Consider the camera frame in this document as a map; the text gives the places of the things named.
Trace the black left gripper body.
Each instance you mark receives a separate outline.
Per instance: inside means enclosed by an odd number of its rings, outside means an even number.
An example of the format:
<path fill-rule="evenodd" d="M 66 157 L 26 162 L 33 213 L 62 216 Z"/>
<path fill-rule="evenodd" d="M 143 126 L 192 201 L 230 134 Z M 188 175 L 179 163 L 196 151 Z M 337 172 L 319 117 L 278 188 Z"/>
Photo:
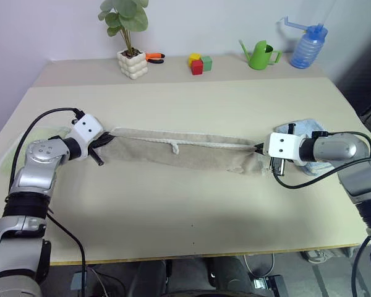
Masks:
<path fill-rule="evenodd" d="M 89 146 L 88 146 L 88 155 L 91 156 L 91 158 L 97 163 L 98 166 L 103 166 L 104 161 L 100 158 L 100 156 L 95 152 L 95 145 L 96 142 L 93 141 Z"/>

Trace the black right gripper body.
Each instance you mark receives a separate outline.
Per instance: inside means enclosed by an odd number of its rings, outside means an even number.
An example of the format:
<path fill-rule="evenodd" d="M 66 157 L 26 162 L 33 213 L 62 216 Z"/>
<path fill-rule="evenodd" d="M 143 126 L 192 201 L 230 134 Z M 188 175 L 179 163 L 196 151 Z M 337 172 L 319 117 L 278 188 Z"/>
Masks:
<path fill-rule="evenodd" d="M 271 157 L 268 154 L 268 152 L 265 152 L 264 156 L 270 159 L 270 163 L 269 163 L 270 171 L 277 176 L 284 176 L 286 160 L 283 158 Z"/>

